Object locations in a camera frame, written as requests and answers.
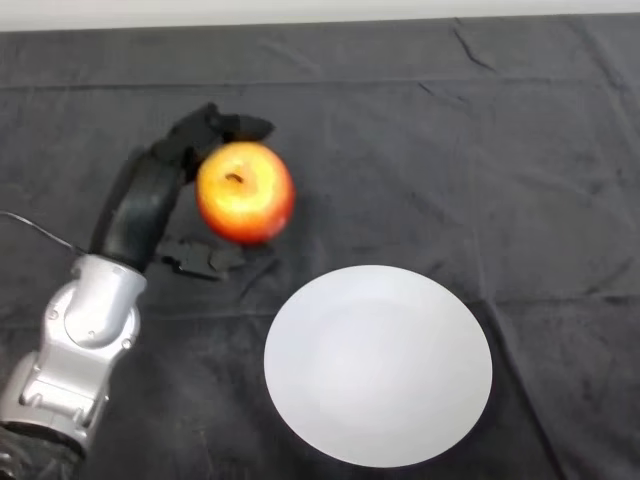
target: red apple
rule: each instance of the red apple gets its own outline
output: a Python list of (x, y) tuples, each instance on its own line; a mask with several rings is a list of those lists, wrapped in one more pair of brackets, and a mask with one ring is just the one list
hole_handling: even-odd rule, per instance
[(196, 199), (205, 222), (221, 237), (263, 243), (293, 213), (295, 189), (285, 164), (266, 146), (229, 143), (200, 166)]

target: dark gray cloth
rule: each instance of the dark gray cloth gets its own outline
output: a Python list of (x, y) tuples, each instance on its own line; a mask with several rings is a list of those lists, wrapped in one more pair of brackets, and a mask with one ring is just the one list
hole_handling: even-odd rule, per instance
[[(86, 246), (128, 153), (210, 100), (277, 125), (298, 189), (264, 275), (150, 269), (86, 478), (637, 478), (639, 44), (633, 15), (0, 35), (0, 209)], [(72, 258), (0, 228), (6, 379)], [(210, 235), (191, 191), (170, 232)], [(403, 469), (322, 455), (265, 387), (278, 308), (367, 263), (451, 289), (494, 357), (477, 427)]]

